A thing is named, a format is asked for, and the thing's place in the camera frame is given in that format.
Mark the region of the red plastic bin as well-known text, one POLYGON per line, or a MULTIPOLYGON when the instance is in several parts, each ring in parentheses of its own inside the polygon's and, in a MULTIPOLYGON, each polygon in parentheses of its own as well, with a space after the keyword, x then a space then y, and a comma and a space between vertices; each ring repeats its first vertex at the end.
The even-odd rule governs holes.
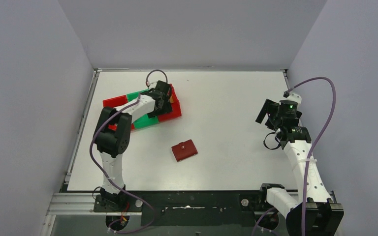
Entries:
POLYGON ((182 115, 180 102, 172 84, 171 84, 171 88, 172 88, 172 95, 170 98, 170 103, 171 103, 172 111, 164 115, 159 115, 157 119, 160 123, 179 118, 182 115))
MULTIPOLYGON (((132 101, 132 100, 130 98, 128 98, 126 95, 121 95, 121 96, 118 96, 118 97, 105 99, 105 100, 102 101, 102 104, 103 104, 104 108, 109 107, 109 108, 114 108, 117 111, 119 111, 120 108, 122 108, 123 105, 126 105, 130 101, 132 101)), ((115 131, 117 129, 117 122, 115 122, 113 124, 109 124, 108 128, 110 130, 115 131)), ((135 126, 134 126, 134 124, 132 124, 131 130, 134 130, 134 129, 135 129, 135 126)))

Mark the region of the green plastic bin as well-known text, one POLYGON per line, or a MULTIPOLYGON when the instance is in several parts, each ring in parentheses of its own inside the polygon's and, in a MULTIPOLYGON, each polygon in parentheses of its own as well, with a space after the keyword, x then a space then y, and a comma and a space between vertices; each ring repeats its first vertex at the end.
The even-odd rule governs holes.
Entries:
POLYGON ((149 115, 149 113, 154 111, 155 101, 148 96, 147 89, 129 93, 126 95, 126 98, 130 104, 138 101, 136 105, 126 109, 125 111, 126 113, 132 115, 133 129, 142 129, 159 123, 156 116, 149 115))

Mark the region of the red leather card holder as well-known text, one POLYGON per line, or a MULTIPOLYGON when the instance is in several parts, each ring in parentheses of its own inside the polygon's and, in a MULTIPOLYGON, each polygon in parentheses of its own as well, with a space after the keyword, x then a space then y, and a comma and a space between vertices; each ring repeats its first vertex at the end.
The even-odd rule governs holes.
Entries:
POLYGON ((192 139, 172 146, 171 150, 177 162, 183 161, 198 154, 197 148, 192 139))

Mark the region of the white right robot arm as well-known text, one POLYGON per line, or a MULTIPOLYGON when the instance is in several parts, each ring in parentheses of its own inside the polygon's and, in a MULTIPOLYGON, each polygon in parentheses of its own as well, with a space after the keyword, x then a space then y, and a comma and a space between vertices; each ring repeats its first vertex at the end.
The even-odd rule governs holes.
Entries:
POLYGON ((290 236, 333 236, 344 216, 343 206, 326 190, 313 156, 312 140, 307 128, 299 125, 298 102, 266 99, 257 118, 275 135, 287 155, 298 187, 294 199, 280 184, 263 184, 257 196, 260 208, 274 207, 285 218, 290 236))

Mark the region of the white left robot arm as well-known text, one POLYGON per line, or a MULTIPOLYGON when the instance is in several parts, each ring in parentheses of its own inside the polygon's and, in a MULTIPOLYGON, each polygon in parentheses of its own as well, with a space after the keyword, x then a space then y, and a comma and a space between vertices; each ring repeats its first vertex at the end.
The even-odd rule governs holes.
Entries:
POLYGON ((123 154, 130 143, 131 126, 143 116, 152 118, 170 113, 172 92, 171 84, 158 81, 154 88, 138 93, 130 102, 102 109, 89 148, 92 161, 103 174, 101 206, 125 208, 131 194, 125 190, 123 154), (93 156, 94 147, 101 156, 101 164, 93 156))

